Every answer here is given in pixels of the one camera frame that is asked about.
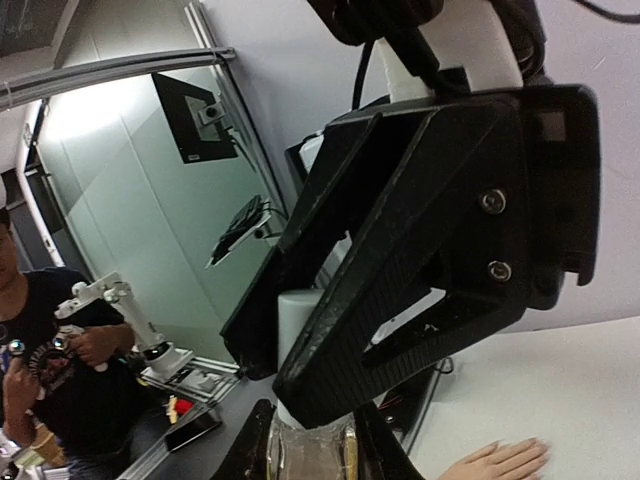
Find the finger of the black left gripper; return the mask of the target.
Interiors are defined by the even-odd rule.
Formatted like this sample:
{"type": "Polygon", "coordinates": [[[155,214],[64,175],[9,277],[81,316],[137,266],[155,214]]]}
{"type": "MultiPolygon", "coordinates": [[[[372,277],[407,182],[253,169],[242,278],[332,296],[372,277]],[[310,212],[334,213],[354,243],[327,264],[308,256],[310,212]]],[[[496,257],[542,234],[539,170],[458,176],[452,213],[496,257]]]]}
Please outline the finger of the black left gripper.
{"type": "Polygon", "coordinates": [[[419,323],[369,347],[439,247],[426,161],[439,117],[435,110],[377,112],[330,126],[278,244],[222,332],[248,377],[405,378],[439,360],[437,333],[419,323]],[[310,286],[346,233],[353,236],[346,258],[279,363],[278,295],[310,286]]]}
{"type": "Polygon", "coordinates": [[[301,287],[352,237],[274,384],[300,424],[329,424],[522,315],[526,180],[507,96],[331,128],[283,248],[283,281],[301,287]]]}

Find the clear nail polish bottle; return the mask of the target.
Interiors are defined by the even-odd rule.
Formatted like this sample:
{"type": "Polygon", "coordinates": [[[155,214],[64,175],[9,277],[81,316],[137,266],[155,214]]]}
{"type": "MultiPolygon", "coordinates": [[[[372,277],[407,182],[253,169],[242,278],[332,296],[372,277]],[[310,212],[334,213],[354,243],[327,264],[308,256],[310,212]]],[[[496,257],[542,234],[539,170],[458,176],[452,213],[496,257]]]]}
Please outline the clear nail polish bottle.
{"type": "Polygon", "coordinates": [[[295,429],[276,416],[267,441],[266,478],[356,480],[358,456],[352,415],[311,430],[295,429]]]}

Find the mannequin hand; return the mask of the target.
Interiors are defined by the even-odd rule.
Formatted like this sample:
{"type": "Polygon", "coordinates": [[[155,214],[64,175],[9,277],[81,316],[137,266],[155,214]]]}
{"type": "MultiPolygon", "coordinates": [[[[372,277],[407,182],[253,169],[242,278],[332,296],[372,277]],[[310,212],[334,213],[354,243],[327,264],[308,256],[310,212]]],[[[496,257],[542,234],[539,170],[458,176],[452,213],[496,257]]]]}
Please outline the mannequin hand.
{"type": "Polygon", "coordinates": [[[496,441],[450,466],[438,480],[532,480],[541,478],[549,445],[530,438],[519,443],[496,441]]]}

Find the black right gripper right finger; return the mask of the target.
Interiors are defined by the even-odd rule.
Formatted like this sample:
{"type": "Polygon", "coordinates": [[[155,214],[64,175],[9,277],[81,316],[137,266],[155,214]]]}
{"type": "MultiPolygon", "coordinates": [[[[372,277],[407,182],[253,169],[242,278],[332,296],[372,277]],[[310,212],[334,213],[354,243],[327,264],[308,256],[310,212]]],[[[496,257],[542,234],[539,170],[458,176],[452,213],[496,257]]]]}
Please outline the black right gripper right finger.
{"type": "Polygon", "coordinates": [[[358,437],[358,478],[423,480],[374,403],[354,413],[358,437]]]}

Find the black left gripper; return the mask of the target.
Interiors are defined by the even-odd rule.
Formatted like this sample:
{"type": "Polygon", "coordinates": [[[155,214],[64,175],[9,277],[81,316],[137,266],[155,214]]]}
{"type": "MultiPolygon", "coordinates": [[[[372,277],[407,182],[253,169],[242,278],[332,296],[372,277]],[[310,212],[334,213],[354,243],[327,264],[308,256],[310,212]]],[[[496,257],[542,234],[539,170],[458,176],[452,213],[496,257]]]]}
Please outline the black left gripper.
{"type": "Polygon", "coordinates": [[[450,101],[374,105],[440,114],[426,155],[440,240],[400,301],[432,289],[558,301],[566,273],[594,275],[600,204],[597,105],[586,88],[535,86],[450,101]]]}

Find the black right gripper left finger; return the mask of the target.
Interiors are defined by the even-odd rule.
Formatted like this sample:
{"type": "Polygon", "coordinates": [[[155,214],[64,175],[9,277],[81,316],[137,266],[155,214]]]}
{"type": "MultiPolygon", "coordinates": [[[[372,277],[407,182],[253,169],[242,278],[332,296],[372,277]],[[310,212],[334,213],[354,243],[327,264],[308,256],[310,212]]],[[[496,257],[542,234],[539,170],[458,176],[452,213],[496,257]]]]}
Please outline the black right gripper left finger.
{"type": "Polygon", "coordinates": [[[275,406],[256,402],[211,480],[267,480],[267,444],[275,406]]]}

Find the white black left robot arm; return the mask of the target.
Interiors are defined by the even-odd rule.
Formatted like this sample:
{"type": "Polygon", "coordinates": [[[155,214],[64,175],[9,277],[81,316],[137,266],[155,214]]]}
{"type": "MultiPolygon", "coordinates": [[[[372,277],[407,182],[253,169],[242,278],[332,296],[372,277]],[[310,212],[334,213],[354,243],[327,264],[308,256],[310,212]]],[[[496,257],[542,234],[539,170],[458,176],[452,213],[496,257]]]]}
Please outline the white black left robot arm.
{"type": "Polygon", "coordinates": [[[549,310],[597,255],[596,99],[579,85],[373,105],[323,133],[222,329],[306,428],[549,310]]]}

